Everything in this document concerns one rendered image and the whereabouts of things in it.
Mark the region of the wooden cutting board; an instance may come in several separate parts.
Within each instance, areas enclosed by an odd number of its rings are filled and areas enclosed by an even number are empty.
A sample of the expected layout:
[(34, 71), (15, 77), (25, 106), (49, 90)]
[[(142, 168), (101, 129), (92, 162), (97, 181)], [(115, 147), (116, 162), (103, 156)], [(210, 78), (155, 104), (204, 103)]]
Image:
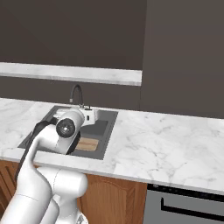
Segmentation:
[(97, 139), (82, 137), (75, 149), (80, 151), (95, 151), (98, 143)]

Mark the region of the grey dishwasher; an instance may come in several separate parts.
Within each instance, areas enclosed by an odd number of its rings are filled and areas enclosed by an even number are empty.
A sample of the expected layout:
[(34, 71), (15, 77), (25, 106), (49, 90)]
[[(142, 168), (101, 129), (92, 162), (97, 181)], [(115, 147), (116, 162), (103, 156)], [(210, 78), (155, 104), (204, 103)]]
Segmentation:
[(169, 207), (224, 216), (223, 195), (148, 184), (143, 224), (224, 224), (224, 221), (161, 211), (161, 198), (164, 198), (164, 204)]

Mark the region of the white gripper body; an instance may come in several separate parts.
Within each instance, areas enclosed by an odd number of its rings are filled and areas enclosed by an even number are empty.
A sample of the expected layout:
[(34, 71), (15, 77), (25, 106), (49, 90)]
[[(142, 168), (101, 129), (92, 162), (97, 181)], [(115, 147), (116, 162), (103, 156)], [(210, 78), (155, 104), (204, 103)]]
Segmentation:
[(98, 109), (85, 109), (83, 114), (85, 116), (83, 125), (93, 125), (99, 119)]

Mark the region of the wooden cupboard door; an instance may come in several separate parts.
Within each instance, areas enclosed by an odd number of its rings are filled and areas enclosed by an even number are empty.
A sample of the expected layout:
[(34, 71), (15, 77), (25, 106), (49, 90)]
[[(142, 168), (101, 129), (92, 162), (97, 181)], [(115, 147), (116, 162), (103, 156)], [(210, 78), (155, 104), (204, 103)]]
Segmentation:
[(0, 160), (0, 219), (16, 191), (15, 174), (18, 163)]
[(77, 203), (89, 224), (143, 224), (146, 192), (146, 183), (88, 174)]

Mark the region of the dark grey sink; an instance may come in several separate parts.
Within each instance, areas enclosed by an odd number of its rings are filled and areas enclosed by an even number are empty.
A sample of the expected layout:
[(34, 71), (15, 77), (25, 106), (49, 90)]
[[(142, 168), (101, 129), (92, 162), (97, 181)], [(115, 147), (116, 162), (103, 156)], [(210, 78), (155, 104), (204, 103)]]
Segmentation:
[[(56, 124), (56, 118), (53, 118), (53, 115), (57, 112), (58, 109), (69, 109), (69, 107), (53, 106), (41, 121), (48, 121), (50, 123)], [(99, 140), (96, 150), (90, 151), (90, 150), (75, 149), (69, 155), (82, 158), (93, 158), (103, 160), (109, 143), (110, 135), (116, 122), (117, 115), (118, 112), (116, 111), (108, 111), (100, 109), (99, 119), (95, 122), (95, 124), (84, 126), (81, 127), (80, 129), (81, 137), (94, 138), (96, 140)], [(31, 132), (18, 145), (18, 148), (25, 149), (25, 146), (30, 138), (30, 135)]]

